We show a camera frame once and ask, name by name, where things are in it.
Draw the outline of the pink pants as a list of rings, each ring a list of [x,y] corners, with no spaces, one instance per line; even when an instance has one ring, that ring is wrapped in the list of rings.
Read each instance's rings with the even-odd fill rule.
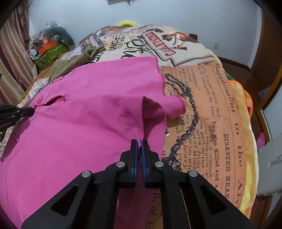
[[[185,103],[164,93],[155,57],[86,64],[47,85],[1,157],[1,207],[16,228],[85,170],[99,172],[147,139],[162,153]]]

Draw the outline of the striped curtain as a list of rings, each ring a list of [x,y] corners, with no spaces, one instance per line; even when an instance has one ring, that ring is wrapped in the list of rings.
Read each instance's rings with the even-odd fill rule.
[[[37,77],[29,57],[29,1],[22,1],[1,28],[1,104],[17,105]]]

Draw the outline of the green storage box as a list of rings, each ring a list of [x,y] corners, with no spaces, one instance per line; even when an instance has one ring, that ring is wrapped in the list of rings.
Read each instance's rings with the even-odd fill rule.
[[[32,62],[37,66],[38,69],[44,70],[53,63],[64,53],[68,52],[69,48],[63,43],[57,43],[55,46],[45,51],[42,56],[37,59],[32,60]]]

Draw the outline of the olive green pants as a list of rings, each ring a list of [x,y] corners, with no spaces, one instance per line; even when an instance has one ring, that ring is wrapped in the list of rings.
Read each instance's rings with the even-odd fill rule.
[[[48,82],[50,83],[55,79],[70,73],[75,68],[89,63],[99,52],[105,50],[106,48],[103,45],[96,47],[89,43],[86,50],[80,55],[73,56],[69,60],[56,60],[51,68]]]

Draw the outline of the orange box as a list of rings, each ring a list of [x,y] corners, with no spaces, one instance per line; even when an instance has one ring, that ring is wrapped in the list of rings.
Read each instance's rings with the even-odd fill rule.
[[[42,43],[42,47],[38,51],[40,56],[42,56],[47,50],[49,50],[50,48],[56,45],[56,41],[50,41],[50,42],[41,41],[41,43]]]

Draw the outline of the newspaper print blanket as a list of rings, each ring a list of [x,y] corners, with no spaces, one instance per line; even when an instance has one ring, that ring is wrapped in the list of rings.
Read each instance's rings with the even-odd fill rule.
[[[211,51],[166,26],[107,27],[99,35],[106,50],[88,64],[155,57],[164,93],[185,103],[185,112],[167,122],[160,159],[178,171],[198,171],[240,209],[247,168],[243,122],[231,85]]]

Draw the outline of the grey plush toy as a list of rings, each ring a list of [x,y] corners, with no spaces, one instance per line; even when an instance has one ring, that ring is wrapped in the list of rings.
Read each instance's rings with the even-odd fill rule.
[[[51,27],[44,31],[43,37],[47,37],[49,40],[62,42],[68,46],[74,45],[74,41],[69,33],[63,27]]]

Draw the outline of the white appliance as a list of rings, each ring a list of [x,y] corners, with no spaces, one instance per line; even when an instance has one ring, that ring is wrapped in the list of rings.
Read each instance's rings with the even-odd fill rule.
[[[281,192],[282,163],[281,163],[281,134],[268,142],[259,151],[259,181],[257,194],[260,196]]]

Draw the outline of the yellow plush pillow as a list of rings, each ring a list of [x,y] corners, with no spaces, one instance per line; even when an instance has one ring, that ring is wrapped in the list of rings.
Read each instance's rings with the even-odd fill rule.
[[[128,20],[125,20],[125,21],[122,21],[118,24],[119,27],[135,27],[137,26],[136,23],[134,22],[131,22],[131,21],[128,21]]]

